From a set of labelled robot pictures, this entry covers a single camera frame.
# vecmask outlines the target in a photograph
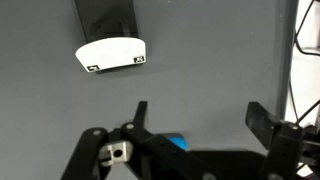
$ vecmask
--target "metal screw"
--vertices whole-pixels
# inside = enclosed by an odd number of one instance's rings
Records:
[[[127,129],[133,129],[134,128],[134,125],[133,124],[128,124],[127,125]]]
[[[202,176],[202,180],[217,180],[217,178],[210,173],[204,173]]]
[[[100,135],[100,133],[101,133],[101,131],[100,131],[100,130],[95,130],[95,131],[93,131],[93,135],[95,135],[95,136],[99,136],[99,135]]]
[[[291,129],[294,129],[294,130],[299,129],[299,127],[296,126],[295,124],[289,124],[289,127],[290,127]]]
[[[268,180],[283,180],[283,178],[279,174],[270,173],[268,175]]]

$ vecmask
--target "gray surface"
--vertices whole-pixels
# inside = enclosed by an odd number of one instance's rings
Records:
[[[85,129],[119,126],[139,100],[149,130],[182,132],[190,148],[263,152],[244,117],[252,100],[279,113],[288,1],[135,2],[148,62],[101,75],[74,56],[73,1],[0,2],[0,180],[59,179]],[[110,179],[127,179],[115,169]]]

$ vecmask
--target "blue object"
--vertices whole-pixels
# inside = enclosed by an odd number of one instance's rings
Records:
[[[182,137],[169,137],[168,140],[183,150],[187,149],[187,142]]]

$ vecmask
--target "black cable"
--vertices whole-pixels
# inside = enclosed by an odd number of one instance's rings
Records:
[[[292,106],[293,106],[293,111],[294,111],[294,114],[295,114],[295,116],[296,116],[296,122],[298,122],[299,117],[298,117],[298,113],[297,113],[296,103],[295,103],[294,98],[293,98],[293,91],[292,91],[291,80],[289,80],[289,92],[290,92],[291,102],[292,102]]]
[[[311,1],[311,3],[309,4],[309,7],[308,7],[306,13],[304,14],[304,16],[303,16],[303,18],[302,18],[302,21],[301,21],[301,23],[300,23],[299,29],[298,29],[298,31],[296,32],[296,35],[295,35],[295,37],[294,37],[294,41],[295,41],[295,43],[296,43],[296,45],[297,45],[297,49],[299,50],[300,53],[305,54],[305,55],[311,55],[311,56],[320,56],[320,54],[318,54],[318,53],[311,53],[311,52],[303,51],[302,48],[301,48],[301,46],[300,46],[300,44],[299,44],[299,41],[298,41],[298,36],[299,36],[299,34],[300,34],[300,31],[301,31],[301,29],[302,29],[302,27],[303,27],[303,24],[304,24],[304,22],[305,22],[305,20],[306,20],[306,18],[307,18],[307,16],[308,16],[308,14],[309,14],[309,11],[310,11],[310,9],[311,9],[314,1],[315,1],[315,0],[312,0],[312,1]]]
[[[298,32],[296,33],[296,36],[297,36],[297,37],[298,37],[298,35],[299,35],[299,33],[300,33],[301,29],[302,29],[302,26],[303,26],[303,24],[304,24],[304,21],[306,20],[306,18],[307,18],[308,14],[309,14],[309,11],[310,11],[310,9],[311,9],[314,1],[315,1],[315,0],[312,0],[312,1],[311,1],[311,3],[309,4],[309,7],[308,7],[306,13],[304,14],[304,16],[303,16],[303,18],[302,18],[300,27],[299,27],[299,29],[298,29]]]
[[[299,52],[300,52],[301,54],[311,55],[311,56],[320,56],[320,54],[318,54],[318,53],[311,53],[311,52],[305,52],[305,51],[303,51],[302,48],[301,48],[301,46],[300,46],[300,44],[299,44],[299,41],[298,41],[298,37],[297,37],[297,36],[295,36],[295,43],[296,43],[297,49],[299,50]]]
[[[315,107],[317,107],[320,104],[320,99],[314,103],[311,108],[309,108],[297,121],[297,124],[299,124]]]
[[[299,167],[297,168],[297,172],[300,171],[304,166],[306,166],[306,164],[302,164],[301,166],[299,166]]]

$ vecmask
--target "white plastic mount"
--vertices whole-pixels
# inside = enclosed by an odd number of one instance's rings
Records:
[[[76,57],[87,72],[146,62],[146,44],[137,38],[107,38],[79,48]]]

